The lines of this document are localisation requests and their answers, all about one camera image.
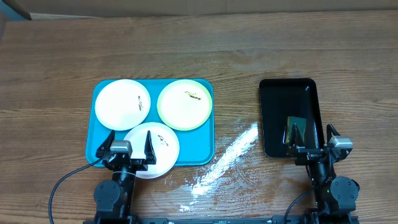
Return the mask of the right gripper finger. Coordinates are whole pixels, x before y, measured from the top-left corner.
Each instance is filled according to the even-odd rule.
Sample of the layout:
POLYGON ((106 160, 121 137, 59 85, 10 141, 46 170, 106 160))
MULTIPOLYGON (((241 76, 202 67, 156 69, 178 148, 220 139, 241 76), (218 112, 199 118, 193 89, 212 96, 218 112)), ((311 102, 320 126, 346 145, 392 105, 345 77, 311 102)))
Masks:
POLYGON ((305 149, 304 141, 296 123, 290 128, 285 144, 287 147, 286 154, 288 156, 297 156, 305 149))
POLYGON ((326 126, 326 145, 327 146, 335 146, 339 139, 339 132, 335 129, 335 127, 329 123, 326 126))

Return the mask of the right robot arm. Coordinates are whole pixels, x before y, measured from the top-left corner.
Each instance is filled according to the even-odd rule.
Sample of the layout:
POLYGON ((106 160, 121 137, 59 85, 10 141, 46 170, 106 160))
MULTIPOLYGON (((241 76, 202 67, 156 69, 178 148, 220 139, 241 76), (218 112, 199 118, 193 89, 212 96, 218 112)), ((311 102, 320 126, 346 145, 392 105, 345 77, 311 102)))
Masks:
POLYGON ((359 223, 356 200, 359 184, 348 177, 337 176, 334 163, 346 159, 353 150, 350 138, 340 135, 332 124, 326 126, 327 140, 321 148, 306 148, 297 124, 290 126, 287 154, 295 157, 295 165, 305 166, 312 188, 298 196, 286 210, 284 223, 359 223), (314 193, 315 208, 309 208, 297 218, 290 217, 293 206, 308 194, 314 193))

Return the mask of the yellow green sponge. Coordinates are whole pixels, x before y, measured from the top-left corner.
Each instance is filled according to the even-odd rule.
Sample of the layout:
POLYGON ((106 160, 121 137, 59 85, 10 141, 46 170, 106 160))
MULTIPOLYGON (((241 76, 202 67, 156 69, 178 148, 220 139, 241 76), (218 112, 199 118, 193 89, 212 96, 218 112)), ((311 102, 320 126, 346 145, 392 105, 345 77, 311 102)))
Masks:
POLYGON ((285 128, 285 144, 289 144, 291 137, 293 136, 293 129, 294 125, 296 124, 298 132, 300 134, 302 142, 305 142, 305 129, 306 129, 306 119, 305 118, 298 118, 295 116, 288 116, 287 117, 287 125, 285 128))

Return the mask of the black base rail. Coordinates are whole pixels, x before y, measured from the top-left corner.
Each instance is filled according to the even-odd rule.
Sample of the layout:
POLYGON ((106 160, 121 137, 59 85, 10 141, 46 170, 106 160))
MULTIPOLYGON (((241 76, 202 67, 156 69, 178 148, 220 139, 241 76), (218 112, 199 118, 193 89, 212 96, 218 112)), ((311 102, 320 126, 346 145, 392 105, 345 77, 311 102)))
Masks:
POLYGON ((304 224, 310 223, 304 216, 289 216, 284 220, 283 215, 275 215, 272 218, 198 218, 171 220, 167 218, 138 218, 138 221, 129 219, 105 219, 103 221, 83 221, 83 224, 95 223, 142 223, 142 224, 304 224))

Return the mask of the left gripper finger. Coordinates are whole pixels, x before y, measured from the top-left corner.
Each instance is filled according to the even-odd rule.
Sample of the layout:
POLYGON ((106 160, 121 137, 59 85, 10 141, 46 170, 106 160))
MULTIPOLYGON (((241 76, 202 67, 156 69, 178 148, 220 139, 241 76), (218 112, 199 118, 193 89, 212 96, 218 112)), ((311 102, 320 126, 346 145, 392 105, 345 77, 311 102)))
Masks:
POLYGON ((115 130, 112 130, 104 142, 97 148, 95 156, 97 158, 103 158, 105 153, 110 150, 110 147, 115 138, 115 130))
POLYGON ((150 131, 147 132, 146 142, 145 142, 145 147, 144 147, 144 154, 146 155, 147 164, 150 164, 150 165, 156 164, 157 159, 156 159, 154 148, 152 145, 152 138, 151 138, 150 131))

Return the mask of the white plate upper left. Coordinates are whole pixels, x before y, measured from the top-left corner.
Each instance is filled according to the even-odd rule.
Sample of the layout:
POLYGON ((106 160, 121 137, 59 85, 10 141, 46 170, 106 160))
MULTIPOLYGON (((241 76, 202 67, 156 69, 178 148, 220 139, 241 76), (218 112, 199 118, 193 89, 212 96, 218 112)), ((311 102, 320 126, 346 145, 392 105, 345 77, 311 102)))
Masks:
POLYGON ((113 81, 99 92, 95 100, 98 121, 115 131, 125 131, 141 124, 150 108, 149 91, 135 80, 113 81))

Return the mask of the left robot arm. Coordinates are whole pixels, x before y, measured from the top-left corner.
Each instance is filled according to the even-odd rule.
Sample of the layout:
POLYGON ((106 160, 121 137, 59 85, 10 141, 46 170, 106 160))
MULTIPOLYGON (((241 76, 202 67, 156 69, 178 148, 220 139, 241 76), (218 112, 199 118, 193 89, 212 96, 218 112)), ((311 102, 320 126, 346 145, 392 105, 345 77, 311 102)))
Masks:
POLYGON ((156 164, 156 156, 150 131, 144 144, 145 158, 132 158, 130 141, 115 140, 111 131, 106 140, 96 150, 96 157, 112 171, 112 179, 99 183, 94 190, 96 215, 94 223, 138 224, 141 219, 131 213, 132 198, 138 171, 147 171, 156 164))

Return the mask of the black rectangular tray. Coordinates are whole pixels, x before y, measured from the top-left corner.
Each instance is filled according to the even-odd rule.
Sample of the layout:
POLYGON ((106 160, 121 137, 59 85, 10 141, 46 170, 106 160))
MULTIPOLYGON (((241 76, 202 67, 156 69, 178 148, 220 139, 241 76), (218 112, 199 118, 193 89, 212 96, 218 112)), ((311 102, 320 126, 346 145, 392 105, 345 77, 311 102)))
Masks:
POLYGON ((259 84, 259 97, 265 155, 289 157, 284 143, 288 116, 306 119, 306 148, 324 145, 317 86, 311 78, 264 79, 259 84))

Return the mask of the yellow-green plate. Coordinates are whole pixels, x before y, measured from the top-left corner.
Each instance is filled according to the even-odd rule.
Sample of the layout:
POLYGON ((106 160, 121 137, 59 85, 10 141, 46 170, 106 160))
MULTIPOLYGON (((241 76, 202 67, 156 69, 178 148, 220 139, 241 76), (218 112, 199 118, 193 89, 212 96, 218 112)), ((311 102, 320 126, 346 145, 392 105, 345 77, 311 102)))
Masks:
POLYGON ((157 112, 163 123, 179 130, 190 131, 203 125, 213 109, 209 90, 195 80, 176 80, 160 92, 157 112))

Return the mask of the white plate with stain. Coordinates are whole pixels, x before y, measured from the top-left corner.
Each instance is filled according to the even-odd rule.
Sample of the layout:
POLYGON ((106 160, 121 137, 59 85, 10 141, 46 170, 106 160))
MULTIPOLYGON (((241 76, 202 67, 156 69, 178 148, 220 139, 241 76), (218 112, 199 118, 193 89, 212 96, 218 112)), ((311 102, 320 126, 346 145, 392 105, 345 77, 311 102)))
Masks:
POLYGON ((132 159, 144 159, 144 146, 147 132, 151 133, 152 145, 156 156, 156 164, 148 165, 148 171, 137 171, 140 179, 154 179, 166 174, 176 163, 180 144, 175 132, 162 123, 143 123, 131 129, 124 137, 132 146, 132 159))

